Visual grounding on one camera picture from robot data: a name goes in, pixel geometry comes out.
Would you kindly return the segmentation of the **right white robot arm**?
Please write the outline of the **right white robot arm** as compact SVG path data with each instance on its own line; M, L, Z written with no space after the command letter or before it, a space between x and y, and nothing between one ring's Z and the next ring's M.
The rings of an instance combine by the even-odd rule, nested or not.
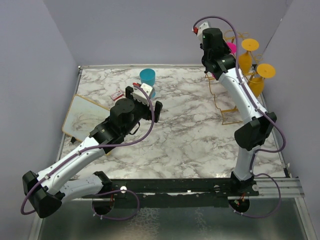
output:
M234 133L239 151L229 184L230 191L240 196L253 184L255 154L269 137L277 117L273 112L268 113L250 90L221 30L207 27L198 35L203 50L201 62L205 71L212 73L226 88L243 121L243 126Z

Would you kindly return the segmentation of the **blue plastic wine glass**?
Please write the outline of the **blue plastic wine glass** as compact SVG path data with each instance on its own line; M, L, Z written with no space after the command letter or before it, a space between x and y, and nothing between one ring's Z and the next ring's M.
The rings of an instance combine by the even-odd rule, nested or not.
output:
M143 69L139 73L139 78L142 84L147 84L151 87L154 87L156 82L156 72L151 68Z

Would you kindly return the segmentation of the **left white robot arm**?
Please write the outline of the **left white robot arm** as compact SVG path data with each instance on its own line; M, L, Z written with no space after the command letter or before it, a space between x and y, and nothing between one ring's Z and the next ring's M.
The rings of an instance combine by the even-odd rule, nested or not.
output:
M127 135L134 135L134 127L141 120L152 124L159 121L163 104L159 101L152 105L151 97L155 89L146 83L127 86L125 97L116 101L109 116L89 133L64 158L44 170L26 172L22 177L25 199L20 212L25 211L26 202L33 206L33 212L43 219L55 213L64 202L90 195L106 197L113 190L112 181L102 171L72 181L71 178L91 162L101 158L114 148L126 147L144 140L148 131L140 139L125 143Z

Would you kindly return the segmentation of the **pink plastic wine glass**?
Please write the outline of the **pink plastic wine glass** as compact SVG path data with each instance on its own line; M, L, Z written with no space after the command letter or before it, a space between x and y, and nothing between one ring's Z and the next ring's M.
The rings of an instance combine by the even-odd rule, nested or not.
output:
M226 46L228 47L227 53L213 57L214 70L212 75L216 80L218 80L223 73L226 74L229 70L236 67L236 58L234 57L234 54L236 53L237 47L232 42L227 42Z

